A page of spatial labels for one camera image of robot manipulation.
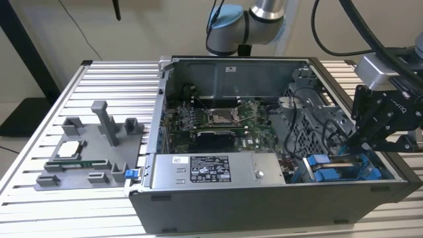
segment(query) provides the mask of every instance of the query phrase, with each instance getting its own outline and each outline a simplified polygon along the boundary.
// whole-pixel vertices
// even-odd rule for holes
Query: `blue clip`
[[[137,178],[138,178],[138,170],[125,171],[125,179],[137,179]]]

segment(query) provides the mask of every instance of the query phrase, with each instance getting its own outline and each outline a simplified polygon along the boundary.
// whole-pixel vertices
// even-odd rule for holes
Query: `white wall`
[[[298,1],[298,7],[284,54],[337,59],[320,50],[312,38],[309,16],[314,1],[288,1]],[[414,37],[423,31],[423,0],[353,0],[353,4],[384,46],[413,45]],[[316,31],[320,41],[332,51],[349,52],[368,49],[338,0],[320,0],[316,12]]]
[[[228,0],[242,4],[252,0]],[[10,0],[41,57],[63,87],[82,60],[97,56],[57,0]],[[119,0],[121,21],[110,0],[62,0],[103,60],[157,60],[159,55],[205,55],[205,25],[212,0]],[[272,56],[274,46],[253,47]]]
[[[42,92],[0,28],[0,103],[42,97]]]

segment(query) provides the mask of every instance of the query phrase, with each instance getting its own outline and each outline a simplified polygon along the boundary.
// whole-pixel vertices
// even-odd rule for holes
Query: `screw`
[[[410,96],[409,96],[409,94],[408,94],[406,92],[402,92],[401,95],[402,95],[402,97],[404,97],[405,99],[409,99],[409,98],[410,98]]]

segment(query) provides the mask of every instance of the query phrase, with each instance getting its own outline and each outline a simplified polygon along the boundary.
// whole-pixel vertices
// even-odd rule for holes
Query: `white label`
[[[173,156],[172,163],[173,164],[186,164],[188,163],[188,156]]]
[[[225,72],[236,72],[236,67],[233,66],[229,66],[229,67],[225,67]]]
[[[81,168],[81,165],[61,165],[59,167],[63,169],[71,169],[71,168]]]

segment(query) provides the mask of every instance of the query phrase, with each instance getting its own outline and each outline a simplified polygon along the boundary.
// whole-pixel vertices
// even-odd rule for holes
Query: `sticker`
[[[173,156],[172,163],[173,164],[186,164],[188,163],[188,156]]]
[[[225,72],[236,72],[236,67],[233,67],[233,66],[225,67],[224,71]]]
[[[59,165],[59,168],[62,169],[81,168],[81,165]]]
[[[190,182],[230,182],[226,156],[190,156]]]

